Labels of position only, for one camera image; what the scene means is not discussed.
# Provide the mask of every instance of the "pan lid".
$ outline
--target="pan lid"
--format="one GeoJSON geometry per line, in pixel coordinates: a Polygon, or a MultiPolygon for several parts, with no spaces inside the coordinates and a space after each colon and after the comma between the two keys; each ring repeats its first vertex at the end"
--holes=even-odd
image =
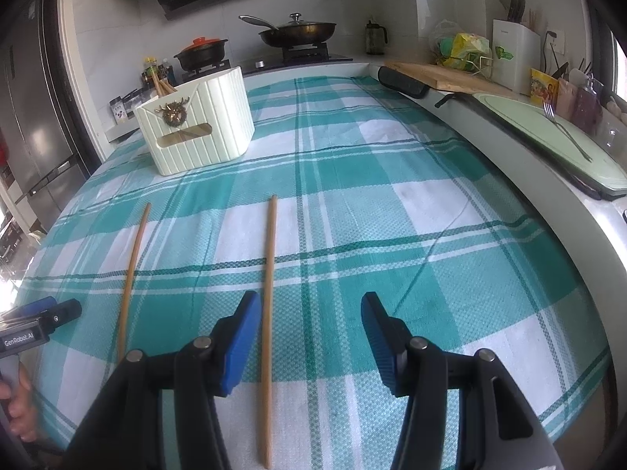
{"type": "Polygon", "coordinates": [[[197,39],[194,39],[192,41],[192,45],[188,45],[185,49],[183,49],[183,51],[188,51],[189,49],[199,47],[200,45],[206,45],[213,42],[220,42],[220,39],[207,39],[206,37],[198,37],[197,39]]]}
{"type": "Polygon", "coordinates": [[[293,14],[290,14],[290,17],[292,18],[292,20],[288,23],[282,24],[278,28],[288,28],[290,26],[300,26],[300,25],[307,25],[307,24],[330,24],[330,23],[320,23],[320,22],[315,22],[315,21],[303,21],[300,18],[301,16],[302,16],[302,13],[300,12],[294,12],[293,14]]]}

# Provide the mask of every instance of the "green cutting board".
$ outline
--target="green cutting board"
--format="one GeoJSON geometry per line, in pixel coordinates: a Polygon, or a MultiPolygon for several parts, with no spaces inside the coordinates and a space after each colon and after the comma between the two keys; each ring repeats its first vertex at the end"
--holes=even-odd
{"type": "Polygon", "coordinates": [[[627,174],[590,136],[568,120],[556,116],[587,152],[587,161],[567,136],[544,116],[542,108],[490,94],[475,94],[479,102],[521,130],[530,139],[557,155],[575,170],[595,180],[613,195],[627,194],[627,174]]]}

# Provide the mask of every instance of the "stainless steel refrigerator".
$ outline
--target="stainless steel refrigerator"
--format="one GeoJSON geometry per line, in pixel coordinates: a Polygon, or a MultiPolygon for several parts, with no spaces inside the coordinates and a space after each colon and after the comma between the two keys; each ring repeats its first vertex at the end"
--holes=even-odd
{"type": "Polygon", "coordinates": [[[67,81],[56,0],[30,0],[0,45],[0,133],[15,180],[49,230],[100,164],[67,81]]]}

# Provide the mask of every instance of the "tablecloth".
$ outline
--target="tablecloth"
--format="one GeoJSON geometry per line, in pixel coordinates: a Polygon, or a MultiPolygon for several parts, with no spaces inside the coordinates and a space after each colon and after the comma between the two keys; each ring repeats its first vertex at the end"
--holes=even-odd
{"type": "MultiPolygon", "coordinates": [[[[161,177],[137,133],[45,238],[18,301],[53,295],[83,306],[42,348],[34,376],[50,435],[67,445],[112,372],[145,203],[127,346],[159,354],[208,334],[244,290],[261,291],[275,193],[275,469],[390,467],[406,401],[376,370],[359,311],[366,291],[444,350],[494,349],[559,436],[609,351],[576,268],[515,187],[454,130],[371,78],[289,80],[248,96],[255,135],[240,159],[161,177]]],[[[258,363],[256,342],[243,382],[216,400],[234,469],[260,468],[258,363]]],[[[451,392],[443,466],[455,461],[456,404],[451,392]]],[[[171,423],[165,430],[172,445],[171,423]]]]}

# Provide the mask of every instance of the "finger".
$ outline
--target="finger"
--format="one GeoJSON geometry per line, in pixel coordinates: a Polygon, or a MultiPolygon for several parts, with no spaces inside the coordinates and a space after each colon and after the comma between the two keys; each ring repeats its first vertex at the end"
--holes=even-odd
{"type": "Polygon", "coordinates": [[[11,398],[11,388],[3,381],[0,381],[0,399],[10,399],[10,398],[11,398]]]}
{"type": "Polygon", "coordinates": [[[31,379],[28,377],[28,373],[26,372],[26,368],[20,362],[20,385],[24,387],[27,391],[31,391],[33,389],[33,385],[31,383],[31,379]]]}
{"type": "Polygon", "coordinates": [[[24,416],[13,419],[9,427],[16,436],[28,435],[37,427],[37,411],[34,408],[29,409],[24,416]]]}
{"type": "Polygon", "coordinates": [[[24,416],[31,406],[31,393],[20,385],[9,403],[9,414],[12,418],[24,416]]]}
{"type": "Polygon", "coordinates": [[[37,440],[37,431],[33,429],[25,435],[22,435],[21,439],[23,442],[34,442],[35,440],[37,440]]]}

